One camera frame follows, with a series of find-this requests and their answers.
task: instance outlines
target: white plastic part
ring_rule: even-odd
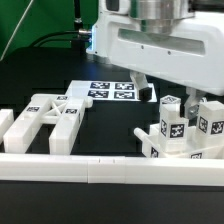
[[[85,113],[85,101],[71,98],[50,138],[50,154],[69,155]]]
[[[160,124],[150,125],[149,135],[139,128],[134,133],[148,158],[224,159],[224,105],[201,103],[197,127],[188,127],[178,104],[162,104]]]
[[[224,186],[222,160],[126,158],[127,184]]]
[[[87,157],[0,154],[0,180],[88,182]]]
[[[89,183],[125,183],[125,157],[99,157],[88,162]]]
[[[180,117],[180,104],[162,104],[160,108],[159,144],[165,152],[186,148],[189,120]]]
[[[110,157],[99,165],[101,159],[0,154],[0,180],[224,186],[222,160]]]
[[[25,153],[41,127],[41,116],[50,109],[49,98],[36,97],[4,135],[5,152]]]
[[[160,98],[160,107],[162,104],[180,104],[181,99],[175,96],[167,95],[162,98]]]
[[[10,128],[14,122],[13,110],[2,109],[0,110],[0,144],[3,141],[3,135]]]
[[[224,145],[224,105],[218,101],[200,103],[195,142],[199,147]]]
[[[25,153],[42,124],[56,124],[49,142],[50,153],[69,155],[91,97],[36,94],[4,135],[6,153]]]

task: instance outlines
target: black tabletop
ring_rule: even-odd
[[[126,69],[54,48],[15,51],[0,63],[0,76],[0,108],[14,109],[15,117],[33,94],[65,94],[72,80],[130,81]],[[170,94],[186,100],[185,87],[148,81],[158,99]],[[72,154],[143,156],[133,130],[158,123],[158,108],[158,103],[94,101]],[[44,125],[27,153],[48,154],[52,128]],[[223,223],[223,206],[222,187],[0,182],[1,223]]]

